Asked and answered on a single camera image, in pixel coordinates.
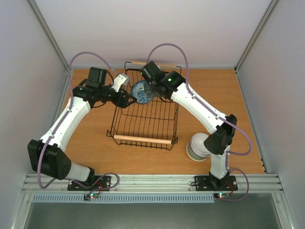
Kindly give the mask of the blue patterned white bowl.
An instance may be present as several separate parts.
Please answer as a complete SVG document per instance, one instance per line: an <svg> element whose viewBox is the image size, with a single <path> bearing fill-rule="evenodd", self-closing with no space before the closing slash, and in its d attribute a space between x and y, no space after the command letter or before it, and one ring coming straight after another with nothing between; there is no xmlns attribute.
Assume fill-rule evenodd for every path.
<svg viewBox="0 0 305 229"><path fill-rule="evenodd" d="M131 95L137 99L138 104L147 104L153 100L153 98L148 98L144 89L145 80L140 80L136 82L131 88Z"/></svg>

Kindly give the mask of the plain white bowl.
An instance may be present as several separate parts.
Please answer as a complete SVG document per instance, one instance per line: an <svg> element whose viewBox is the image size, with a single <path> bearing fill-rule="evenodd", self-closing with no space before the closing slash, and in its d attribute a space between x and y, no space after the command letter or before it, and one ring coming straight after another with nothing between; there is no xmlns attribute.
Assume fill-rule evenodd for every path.
<svg viewBox="0 0 305 229"><path fill-rule="evenodd" d="M204 141L207 139L208 135L204 133L197 133L192 136L188 144L190 144L191 149L196 155L200 157L208 157L211 153L204 145Z"/></svg>

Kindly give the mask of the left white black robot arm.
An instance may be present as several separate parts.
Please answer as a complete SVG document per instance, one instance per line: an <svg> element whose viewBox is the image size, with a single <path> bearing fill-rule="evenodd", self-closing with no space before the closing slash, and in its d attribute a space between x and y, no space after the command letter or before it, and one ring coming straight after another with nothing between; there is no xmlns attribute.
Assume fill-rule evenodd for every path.
<svg viewBox="0 0 305 229"><path fill-rule="evenodd" d="M53 126L39 140L29 142L30 164L37 173L40 188L46 188L41 182L41 175L53 180L72 180L85 190L95 187L98 179L94 169L72 162L65 150L73 132L97 102L112 102L120 108L127 108L136 102L136 98L124 90L130 81L126 74L117 75L112 84L106 85L108 75L108 70L90 68L88 78L72 90L66 107Z"/></svg>

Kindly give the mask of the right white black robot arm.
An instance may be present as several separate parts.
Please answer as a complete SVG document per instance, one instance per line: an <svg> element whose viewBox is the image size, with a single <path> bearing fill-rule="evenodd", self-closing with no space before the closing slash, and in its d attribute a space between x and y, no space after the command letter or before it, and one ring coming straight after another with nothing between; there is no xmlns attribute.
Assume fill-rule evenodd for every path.
<svg viewBox="0 0 305 229"><path fill-rule="evenodd" d="M149 62L140 69L140 74L147 81L144 88L148 97L159 96L178 103L208 131L208 134L195 134L187 144L186 152L190 159L197 162L209 157L210 184L215 189L223 188L230 174L226 153L235 134L231 125L237 123L237 118L233 114L226 116L212 107L198 96L186 79L176 71L166 73L154 62Z"/></svg>

